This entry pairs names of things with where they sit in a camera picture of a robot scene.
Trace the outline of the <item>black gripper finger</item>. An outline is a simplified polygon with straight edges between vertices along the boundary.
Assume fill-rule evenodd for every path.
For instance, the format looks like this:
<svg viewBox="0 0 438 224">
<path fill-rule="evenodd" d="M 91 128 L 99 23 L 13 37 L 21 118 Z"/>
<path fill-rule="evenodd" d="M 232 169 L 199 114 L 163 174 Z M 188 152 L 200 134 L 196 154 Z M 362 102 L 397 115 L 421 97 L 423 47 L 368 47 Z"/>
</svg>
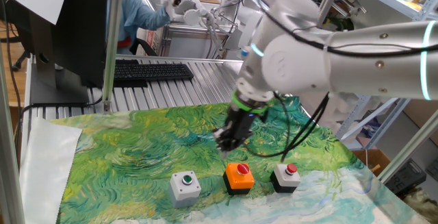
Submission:
<svg viewBox="0 0 438 224">
<path fill-rule="evenodd" d="M 228 130 L 226 128 L 215 128 L 212 132 L 213 137 L 216 140 L 216 147 L 219 151 L 219 155 L 222 159 L 226 159 L 229 155 L 230 142 Z"/>
<path fill-rule="evenodd" d="M 232 151 L 241 147 L 244 144 L 244 142 L 250 137 L 251 134 L 247 134 L 246 136 L 243 136 L 241 138 L 227 136 L 225 138 L 225 157 L 227 158 Z"/>
</svg>

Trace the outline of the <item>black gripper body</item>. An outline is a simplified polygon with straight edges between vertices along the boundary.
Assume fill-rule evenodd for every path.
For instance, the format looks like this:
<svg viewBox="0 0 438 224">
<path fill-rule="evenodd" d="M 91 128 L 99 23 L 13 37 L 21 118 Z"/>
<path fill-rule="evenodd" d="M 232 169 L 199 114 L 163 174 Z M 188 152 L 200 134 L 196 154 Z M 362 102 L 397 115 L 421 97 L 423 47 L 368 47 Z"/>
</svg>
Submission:
<svg viewBox="0 0 438 224">
<path fill-rule="evenodd" d="M 229 107 L 227 118 L 224 123 L 224 146 L 240 146 L 245 140 L 253 135 L 251 125 L 256 118 L 265 123 L 268 111 L 262 113 L 252 113 L 237 108 L 234 110 Z"/>
</svg>

